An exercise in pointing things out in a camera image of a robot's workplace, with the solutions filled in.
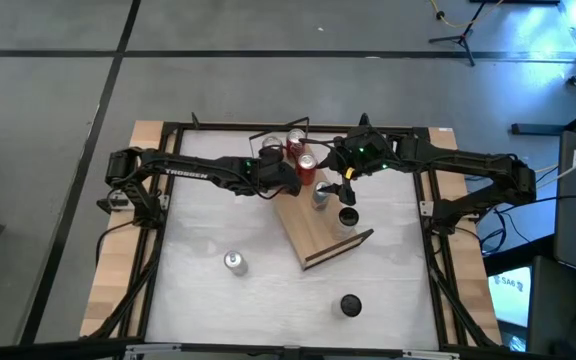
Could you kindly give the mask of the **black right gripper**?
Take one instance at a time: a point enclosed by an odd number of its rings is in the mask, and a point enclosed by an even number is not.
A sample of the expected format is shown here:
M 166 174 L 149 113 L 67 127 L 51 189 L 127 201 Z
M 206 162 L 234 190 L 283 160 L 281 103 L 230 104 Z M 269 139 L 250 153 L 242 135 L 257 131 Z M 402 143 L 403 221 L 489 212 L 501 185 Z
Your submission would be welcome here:
M 337 136 L 331 147 L 317 168 L 327 168 L 341 176 L 370 176 L 400 162 L 394 143 L 372 127 L 360 126 L 349 131 L 345 137 Z M 343 178 L 340 184 L 325 186 L 324 192 L 336 195 L 345 205 L 356 204 L 356 195 L 349 179 Z

